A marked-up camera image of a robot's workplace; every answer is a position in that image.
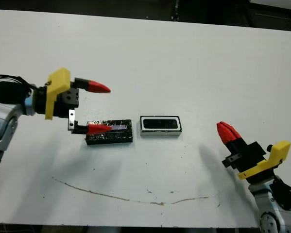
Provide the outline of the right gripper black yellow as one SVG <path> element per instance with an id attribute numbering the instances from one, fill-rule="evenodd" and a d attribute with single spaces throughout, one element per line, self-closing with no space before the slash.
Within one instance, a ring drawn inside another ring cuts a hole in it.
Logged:
<path id="1" fill-rule="evenodd" d="M 229 124 L 221 121 L 216 124 L 217 132 L 222 143 L 230 151 L 222 163 L 225 167 L 231 166 L 239 174 L 238 178 L 246 179 L 255 184 L 272 176 L 272 170 L 284 162 L 288 156 L 291 142 L 283 140 L 267 147 L 269 158 L 265 159 L 266 152 L 258 142 L 247 144 L 241 135 Z"/>

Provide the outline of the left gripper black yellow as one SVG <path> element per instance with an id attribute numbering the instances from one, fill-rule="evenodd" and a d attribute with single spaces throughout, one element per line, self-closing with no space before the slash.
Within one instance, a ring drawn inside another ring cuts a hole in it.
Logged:
<path id="1" fill-rule="evenodd" d="M 107 86 L 92 80 L 81 78 L 74 79 L 74 87 L 71 87 L 70 71 L 60 68 L 51 73 L 44 86 L 34 91 L 34 110 L 37 114 L 44 115 L 45 120 L 54 117 L 68 118 L 69 110 L 79 106 L 79 89 L 93 93 L 110 93 Z M 89 124 L 75 126 L 73 134 L 97 134 L 111 131 L 112 127 L 103 124 Z"/>

